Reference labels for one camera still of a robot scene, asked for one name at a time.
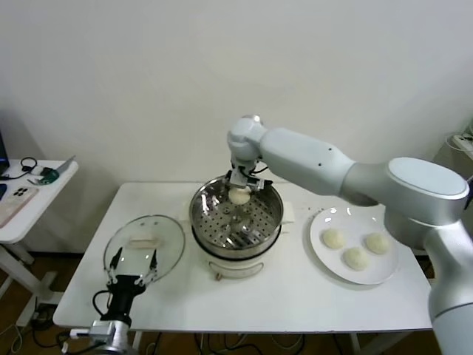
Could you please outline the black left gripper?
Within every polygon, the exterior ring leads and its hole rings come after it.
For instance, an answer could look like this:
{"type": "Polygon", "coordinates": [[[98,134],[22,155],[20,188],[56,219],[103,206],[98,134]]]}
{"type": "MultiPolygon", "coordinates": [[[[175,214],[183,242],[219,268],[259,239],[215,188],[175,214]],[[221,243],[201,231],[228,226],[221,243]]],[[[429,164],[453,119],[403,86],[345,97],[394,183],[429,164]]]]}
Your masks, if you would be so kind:
{"type": "Polygon", "coordinates": [[[112,255],[106,273],[108,277],[107,288],[112,295],[112,300],[106,312],[107,320],[117,320],[120,322],[131,322],[130,311],[135,297],[140,296],[146,287],[157,281],[158,261],[157,250],[154,250],[148,271],[140,277],[135,275],[118,275],[115,272],[120,261],[123,248],[120,247],[112,255]]]}

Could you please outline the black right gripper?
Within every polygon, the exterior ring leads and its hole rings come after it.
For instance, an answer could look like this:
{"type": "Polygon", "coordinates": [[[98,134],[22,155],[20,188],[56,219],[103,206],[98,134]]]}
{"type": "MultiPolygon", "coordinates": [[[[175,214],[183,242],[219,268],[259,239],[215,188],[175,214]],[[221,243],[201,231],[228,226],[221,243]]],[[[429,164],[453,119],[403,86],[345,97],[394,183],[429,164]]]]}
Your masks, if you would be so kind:
{"type": "Polygon", "coordinates": [[[252,193],[256,188],[256,178],[248,175],[244,169],[235,168],[229,175],[225,176],[225,185],[228,191],[235,187],[243,189],[247,193],[252,193]]]}

